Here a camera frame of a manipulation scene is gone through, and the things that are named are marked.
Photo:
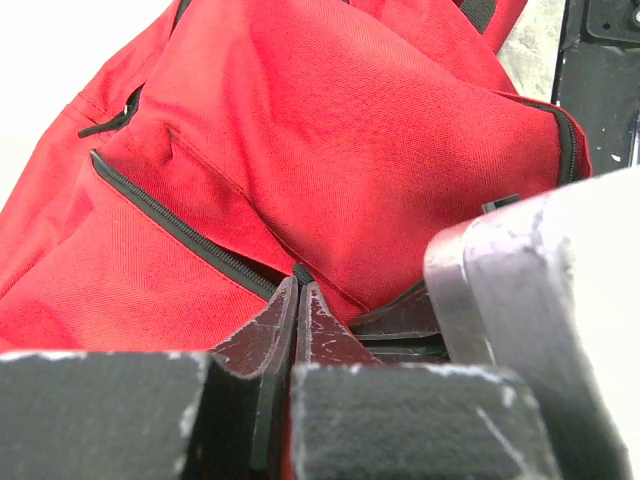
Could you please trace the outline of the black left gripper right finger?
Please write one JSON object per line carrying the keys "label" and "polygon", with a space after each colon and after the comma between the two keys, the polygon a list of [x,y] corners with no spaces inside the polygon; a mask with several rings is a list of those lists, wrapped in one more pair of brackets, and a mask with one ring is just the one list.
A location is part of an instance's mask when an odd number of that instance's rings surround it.
{"label": "black left gripper right finger", "polygon": [[383,364],[301,290],[291,370],[298,479],[554,479],[531,389],[487,365]]}

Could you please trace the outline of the red backpack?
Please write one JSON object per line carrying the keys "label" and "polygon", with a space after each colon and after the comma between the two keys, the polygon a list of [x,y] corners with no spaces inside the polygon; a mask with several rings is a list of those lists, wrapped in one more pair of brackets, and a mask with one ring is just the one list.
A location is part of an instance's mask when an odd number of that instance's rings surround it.
{"label": "red backpack", "polygon": [[440,230],[592,173],[491,1],[176,1],[39,140],[1,213],[3,350],[206,350],[295,264],[342,321]]}

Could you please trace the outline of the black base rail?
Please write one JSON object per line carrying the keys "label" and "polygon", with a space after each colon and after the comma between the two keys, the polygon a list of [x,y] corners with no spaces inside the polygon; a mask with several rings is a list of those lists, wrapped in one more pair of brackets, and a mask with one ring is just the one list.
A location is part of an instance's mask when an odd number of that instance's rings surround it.
{"label": "black base rail", "polygon": [[639,164],[639,3],[568,1],[552,100],[585,132],[593,173]]}

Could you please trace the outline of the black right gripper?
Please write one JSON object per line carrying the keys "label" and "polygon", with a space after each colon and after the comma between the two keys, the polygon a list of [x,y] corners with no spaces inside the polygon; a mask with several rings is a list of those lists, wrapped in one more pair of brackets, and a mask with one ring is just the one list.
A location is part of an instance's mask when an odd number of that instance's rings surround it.
{"label": "black right gripper", "polygon": [[566,478],[638,477],[637,168],[441,231],[424,276],[426,285],[354,319],[351,332],[403,340],[441,329],[452,361],[524,379]]}

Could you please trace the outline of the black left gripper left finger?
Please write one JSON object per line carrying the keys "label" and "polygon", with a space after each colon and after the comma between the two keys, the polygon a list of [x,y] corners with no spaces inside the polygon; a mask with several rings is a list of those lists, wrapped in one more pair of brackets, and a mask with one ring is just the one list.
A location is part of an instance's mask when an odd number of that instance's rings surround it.
{"label": "black left gripper left finger", "polygon": [[5,479],[275,479],[299,286],[217,348],[1,358]]}

